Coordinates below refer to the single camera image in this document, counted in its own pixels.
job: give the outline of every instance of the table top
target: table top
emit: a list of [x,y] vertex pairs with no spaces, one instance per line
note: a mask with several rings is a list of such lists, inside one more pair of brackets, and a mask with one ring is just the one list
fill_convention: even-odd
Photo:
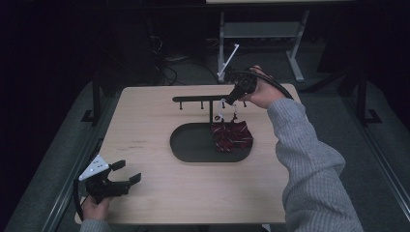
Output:
[[[295,88],[283,85],[299,101]],[[126,160],[111,172],[125,181],[141,172],[128,195],[114,198],[107,221],[122,224],[214,224],[284,222],[281,196],[288,182],[278,162],[272,124],[265,109],[238,104],[237,122],[246,121],[254,137],[247,158],[238,162],[183,162],[171,151],[170,136],[186,123],[209,122],[208,102],[173,97],[227,95],[232,85],[130,87],[118,102],[100,150],[108,162]],[[214,101],[214,115],[218,111]],[[234,107],[223,110],[230,120]]]

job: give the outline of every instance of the dark red object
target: dark red object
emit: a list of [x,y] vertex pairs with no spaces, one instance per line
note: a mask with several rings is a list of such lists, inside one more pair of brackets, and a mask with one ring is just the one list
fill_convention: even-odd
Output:
[[235,119],[236,114],[228,124],[223,119],[221,123],[211,124],[212,138],[217,145],[217,151],[232,153],[235,148],[244,149],[252,145],[253,137],[248,130],[247,122],[235,123]]

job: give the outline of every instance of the gray sleeve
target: gray sleeve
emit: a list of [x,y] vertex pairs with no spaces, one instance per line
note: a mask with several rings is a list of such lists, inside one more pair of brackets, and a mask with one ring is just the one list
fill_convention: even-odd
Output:
[[305,108],[281,99],[268,107],[278,160],[289,171],[282,201],[289,231],[363,231],[338,175],[344,158],[317,140]]
[[82,221],[80,232],[110,232],[105,220],[86,219]]

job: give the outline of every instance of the hand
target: hand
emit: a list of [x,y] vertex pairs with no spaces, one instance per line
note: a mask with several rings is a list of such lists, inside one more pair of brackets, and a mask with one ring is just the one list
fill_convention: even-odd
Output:
[[100,204],[97,204],[94,197],[88,196],[82,204],[84,219],[105,220],[108,216],[108,207],[111,200],[112,197],[104,198]]
[[[254,68],[250,68],[250,70],[262,75],[266,75],[261,71],[259,66],[254,66]],[[275,88],[265,80],[257,78],[256,81],[257,84],[255,91],[251,94],[244,95],[239,99],[239,101],[252,102],[257,106],[266,109],[271,102],[285,98],[284,94],[281,91],[279,91],[277,88]]]

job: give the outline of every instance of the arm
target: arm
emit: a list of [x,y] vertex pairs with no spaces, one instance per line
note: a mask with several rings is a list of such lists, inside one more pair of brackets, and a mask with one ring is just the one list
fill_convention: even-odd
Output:
[[[259,67],[255,72],[263,73]],[[266,108],[278,138],[278,160],[289,171],[282,201],[289,231],[363,231],[338,175],[344,159],[317,140],[305,108],[275,87],[257,80],[240,101]]]
[[96,204],[96,199],[88,196],[82,204],[84,220],[81,224],[80,232],[109,232],[110,228],[105,221],[108,216],[109,202],[112,198],[105,198]]

